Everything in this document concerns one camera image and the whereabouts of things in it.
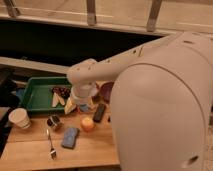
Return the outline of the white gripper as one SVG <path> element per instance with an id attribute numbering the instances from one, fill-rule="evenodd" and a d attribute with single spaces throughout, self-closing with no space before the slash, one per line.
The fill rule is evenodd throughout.
<path id="1" fill-rule="evenodd" d="M 71 113 L 76 108 L 76 104 L 87 104 L 89 109 L 93 110 L 95 108 L 95 105 L 91 96 L 92 91 L 95 88 L 95 83 L 73 85 L 71 88 L 71 98 L 67 99 L 66 105 L 64 107 L 64 112 L 66 114 Z"/>

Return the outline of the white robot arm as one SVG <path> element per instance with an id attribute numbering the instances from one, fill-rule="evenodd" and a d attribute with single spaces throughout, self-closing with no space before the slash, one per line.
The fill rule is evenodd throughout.
<path id="1" fill-rule="evenodd" d="M 78 102 L 111 80 L 111 124 L 122 171 L 203 171 L 213 106 L 213 40 L 182 32 L 69 68 Z"/>

